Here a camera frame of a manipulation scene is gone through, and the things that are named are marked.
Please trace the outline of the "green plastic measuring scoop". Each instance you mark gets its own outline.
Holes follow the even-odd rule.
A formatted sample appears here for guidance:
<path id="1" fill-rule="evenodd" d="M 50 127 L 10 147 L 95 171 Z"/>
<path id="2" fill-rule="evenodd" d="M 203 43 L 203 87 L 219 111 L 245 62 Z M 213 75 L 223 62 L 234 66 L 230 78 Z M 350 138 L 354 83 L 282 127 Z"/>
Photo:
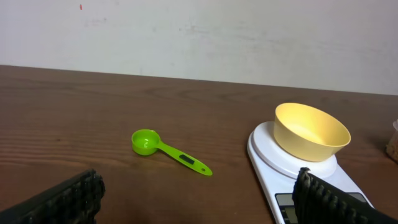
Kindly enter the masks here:
<path id="1" fill-rule="evenodd" d="M 132 134 L 131 142 L 132 150 L 138 155 L 149 156 L 160 150 L 195 172 L 206 176 L 213 175 L 212 170 L 198 159 L 165 144 L 154 130 L 137 130 Z"/>

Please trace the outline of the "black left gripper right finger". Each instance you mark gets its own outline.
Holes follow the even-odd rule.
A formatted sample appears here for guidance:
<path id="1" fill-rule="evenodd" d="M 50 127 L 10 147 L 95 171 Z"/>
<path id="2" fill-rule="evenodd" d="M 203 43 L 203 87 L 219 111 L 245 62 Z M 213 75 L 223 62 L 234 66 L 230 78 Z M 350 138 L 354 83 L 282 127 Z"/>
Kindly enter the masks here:
<path id="1" fill-rule="evenodd" d="M 397 224 L 372 206 L 310 173 L 299 170 L 292 194 L 298 224 Z"/>

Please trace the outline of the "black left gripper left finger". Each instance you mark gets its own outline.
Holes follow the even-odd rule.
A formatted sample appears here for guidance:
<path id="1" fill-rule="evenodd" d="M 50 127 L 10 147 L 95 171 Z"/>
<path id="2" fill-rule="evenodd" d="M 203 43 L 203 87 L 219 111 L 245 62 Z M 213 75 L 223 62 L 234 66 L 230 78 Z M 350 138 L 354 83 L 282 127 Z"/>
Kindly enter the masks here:
<path id="1" fill-rule="evenodd" d="M 105 194 L 103 178 L 86 170 L 1 212 L 1 223 L 95 224 Z"/>

